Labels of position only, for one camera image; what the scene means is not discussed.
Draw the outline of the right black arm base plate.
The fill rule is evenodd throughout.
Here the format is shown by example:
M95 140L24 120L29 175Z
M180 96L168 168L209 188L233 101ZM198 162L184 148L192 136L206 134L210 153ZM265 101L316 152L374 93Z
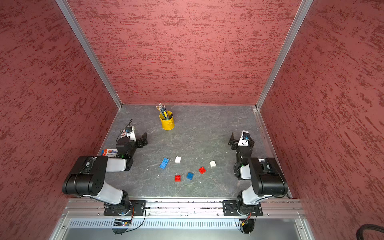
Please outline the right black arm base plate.
M224 216L243 216L247 217L251 214L252 217L263 216L261 205L244 205L237 201L226 200L222 202Z

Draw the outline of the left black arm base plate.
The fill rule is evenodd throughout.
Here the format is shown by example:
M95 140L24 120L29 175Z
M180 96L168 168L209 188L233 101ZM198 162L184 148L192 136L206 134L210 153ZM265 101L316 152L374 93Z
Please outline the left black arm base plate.
M146 201L133 200L128 201L126 204L120 203L118 205L104 204L104 216L117 216L132 218L132 216L143 216L146 209Z

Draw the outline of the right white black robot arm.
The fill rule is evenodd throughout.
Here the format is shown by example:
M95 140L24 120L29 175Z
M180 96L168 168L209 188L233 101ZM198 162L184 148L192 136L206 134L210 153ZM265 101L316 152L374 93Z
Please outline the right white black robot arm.
M240 181L251 181L251 186L240 191L236 200L236 211L241 216L256 213L263 200L288 194L288 184L277 160L253 157L254 144L248 131L242 131L238 140L232 134L228 143L236 151L234 176Z

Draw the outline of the small blue lego brick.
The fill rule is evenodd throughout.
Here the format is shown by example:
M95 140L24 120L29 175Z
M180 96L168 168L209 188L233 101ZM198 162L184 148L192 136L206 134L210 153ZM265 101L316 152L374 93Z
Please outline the small blue lego brick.
M193 174L193 173L189 172L189 173L187 174L187 179L188 179L188 180L192 180L193 177L194 177L194 174Z

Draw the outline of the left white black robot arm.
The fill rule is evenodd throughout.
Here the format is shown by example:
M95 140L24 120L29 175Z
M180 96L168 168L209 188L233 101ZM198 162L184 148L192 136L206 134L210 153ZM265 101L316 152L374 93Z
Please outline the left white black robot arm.
M132 203L126 191L105 182L106 173L129 171L132 168L136 150L148 144L147 133L135 141L131 136L133 133L127 137L120 137L116 141L115 157L80 156L67 175L62 192L65 195L87 197L102 202L105 216L143 215L144 207L139 207L138 203Z

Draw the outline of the long blue lego brick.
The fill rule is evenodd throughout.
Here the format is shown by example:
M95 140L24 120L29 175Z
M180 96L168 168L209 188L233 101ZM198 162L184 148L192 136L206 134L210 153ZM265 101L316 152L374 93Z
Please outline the long blue lego brick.
M169 161L170 161L170 160L169 160L168 158L164 158L164 159L162 160L162 162L161 162L161 164L160 164L159 167L160 167L161 169L164 170L164 169L167 167Z

